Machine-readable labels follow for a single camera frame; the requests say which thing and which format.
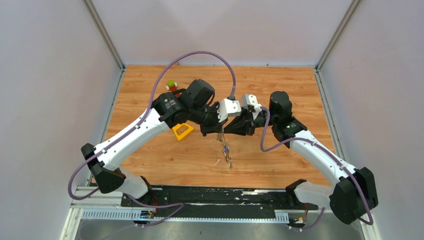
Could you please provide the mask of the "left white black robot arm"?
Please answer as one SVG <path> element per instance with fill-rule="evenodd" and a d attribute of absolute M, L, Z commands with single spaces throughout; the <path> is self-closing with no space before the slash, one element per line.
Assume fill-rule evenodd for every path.
<path fill-rule="evenodd" d="M 83 145 L 81 153 L 97 190 L 102 194 L 129 194 L 140 206 L 149 206 L 153 193 L 148 182 L 121 169 L 121 164 L 152 138 L 187 121 L 198 124 L 204 136 L 221 132 L 240 106 L 234 97 L 210 103 L 214 95 L 215 89 L 209 83 L 195 79 L 187 88 L 160 94 L 136 120 L 108 140 Z"/>

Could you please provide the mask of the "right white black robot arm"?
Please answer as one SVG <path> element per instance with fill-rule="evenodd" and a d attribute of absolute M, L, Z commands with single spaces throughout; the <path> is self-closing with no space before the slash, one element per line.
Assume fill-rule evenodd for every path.
<path fill-rule="evenodd" d="M 372 226 L 371 210 L 378 206 L 374 174 L 366 167 L 357 168 L 330 151 L 296 119 L 288 93 L 275 91 L 269 105 L 259 103 L 253 94 L 245 94 L 240 101 L 224 99 L 218 107 L 218 119 L 234 120 L 223 128 L 225 134 L 251 136 L 262 128 L 260 149 L 270 152 L 280 146 L 300 154 L 322 173 L 330 186 L 313 184 L 299 179 L 286 187 L 286 204 L 298 209 L 313 204 L 331 209 L 344 224 L 356 220 Z"/>

